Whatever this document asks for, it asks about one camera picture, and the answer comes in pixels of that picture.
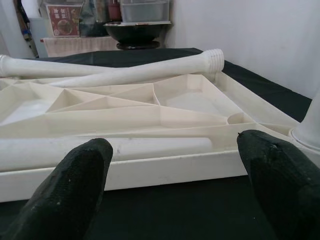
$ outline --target white cylinder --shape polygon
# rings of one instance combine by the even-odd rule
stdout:
[[[92,137],[0,138],[0,172],[55,167],[73,148]],[[108,138],[112,161],[210,153],[209,138]]]
[[[224,68],[224,54],[220,49],[201,54],[145,65],[132,66],[117,71],[88,75],[50,83],[55,87],[82,88],[107,85],[133,84],[156,78],[166,78],[194,73],[215,73]]]
[[[320,90],[311,102],[304,120],[291,131],[300,144],[320,151]]]
[[[16,59],[0,55],[0,77],[77,77],[110,72],[115,69],[113,67]]]

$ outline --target plastic container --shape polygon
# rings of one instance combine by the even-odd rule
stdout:
[[[121,0],[124,23],[169,21],[169,0]]]

